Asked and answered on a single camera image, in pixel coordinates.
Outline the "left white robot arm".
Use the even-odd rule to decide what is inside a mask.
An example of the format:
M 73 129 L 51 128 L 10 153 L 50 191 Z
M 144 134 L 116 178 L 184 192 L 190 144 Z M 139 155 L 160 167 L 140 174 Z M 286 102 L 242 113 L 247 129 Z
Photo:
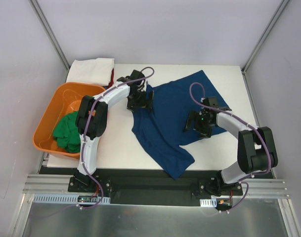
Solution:
M 145 85 L 154 73 L 149 66 L 141 71 L 133 70 L 131 75 L 120 77 L 104 92 L 82 98 L 76 118 L 81 142 L 80 160 L 70 187 L 80 187 L 85 192 L 100 187 L 93 175 L 97 170 L 97 147 L 106 130 L 109 109 L 127 98 L 127 109 L 133 113 L 139 109 L 152 110 L 154 93 L 147 94 Z

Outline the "blue t shirt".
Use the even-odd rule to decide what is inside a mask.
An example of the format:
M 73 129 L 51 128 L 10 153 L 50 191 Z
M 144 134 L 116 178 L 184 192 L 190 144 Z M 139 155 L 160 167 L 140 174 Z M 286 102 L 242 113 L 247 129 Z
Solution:
M 214 96 L 220 106 L 227 103 L 202 70 L 156 87 L 148 85 L 146 92 L 154 93 L 152 110 L 133 113 L 132 132 L 144 151 L 176 180 L 195 161 L 183 149 L 200 139 L 197 131 L 184 131 L 189 112 L 200 110 L 195 101 Z

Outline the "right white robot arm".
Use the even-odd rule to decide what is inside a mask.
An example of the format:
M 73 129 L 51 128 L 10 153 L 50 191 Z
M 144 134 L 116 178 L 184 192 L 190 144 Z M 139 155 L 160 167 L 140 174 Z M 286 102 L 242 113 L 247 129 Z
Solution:
M 225 195 L 245 179 L 268 173 L 277 166 L 275 142 L 269 127 L 255 127 L 243 121 L 230 108 L 220 107 L 216 97 L 203 98 L 200 105 L 199 111 L 189 112 L 184 131 L 193 129 L 200 138 L 210 138 L 213 129 L 220 127 L 238 141 L 236 162 L 218 171 L 214 179 L 204 185 L 208 194 Z

